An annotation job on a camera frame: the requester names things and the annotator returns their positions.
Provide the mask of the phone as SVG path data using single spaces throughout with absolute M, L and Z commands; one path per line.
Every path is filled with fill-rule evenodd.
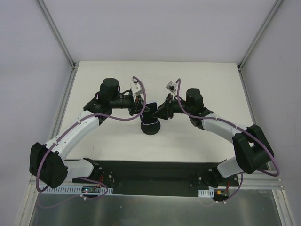
M 148 102 L 146 105 L 149 108 L 151 108 L 151 111 L 142 113 L 142 115 L 140 116 L 141 121 L 145 125 L 156 123 L 158 121 L 158 118 L 153 118 L 151 115 L 158 110 L 157 102 L 156 101 Z

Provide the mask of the black phone stand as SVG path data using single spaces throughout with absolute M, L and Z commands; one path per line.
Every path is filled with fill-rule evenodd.
M 161 123 L 160 121 L 157 121 L 156 123 L 145 125 L 143 122 L 141 122 L 140 128 L 144 134 L 153 136 L 160 131 Z

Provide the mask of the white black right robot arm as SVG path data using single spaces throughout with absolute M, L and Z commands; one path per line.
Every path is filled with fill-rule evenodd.
M 188 89 L 185 100 L 178 95 L 168 94 L 153 117 L 168 120 L 176 113 L 186 114 L 193 126 L 214 133 L 233 144 L 235 156 L 215 165 L 202 176 L 202 181 L 207 186 L 222 186 L 230 176 L 238 173 L 252 174 L 274 158 L 261 127 L 256 124 L 243 127 L 220 118 L 204 106 L 199 89 Z

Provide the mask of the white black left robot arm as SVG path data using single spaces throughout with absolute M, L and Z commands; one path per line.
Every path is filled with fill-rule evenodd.
M 65 180 L 78 178 L 89 183 L 99 179 L 100 167 L 89 158 L 68 161 L 71 150 L 106 119 L 131 121 L 146 111 L 146 90 L 143 83 L 132 77 L 128 94 L 120 92 L 119 81 L 106 78 L 80 112 L 75 121 L 60 134 L 44 144 L 35 143 L 30 150 L 29 172 L 36 177 L 36 189 L 42 193 L 39 182 L 57 188 Z

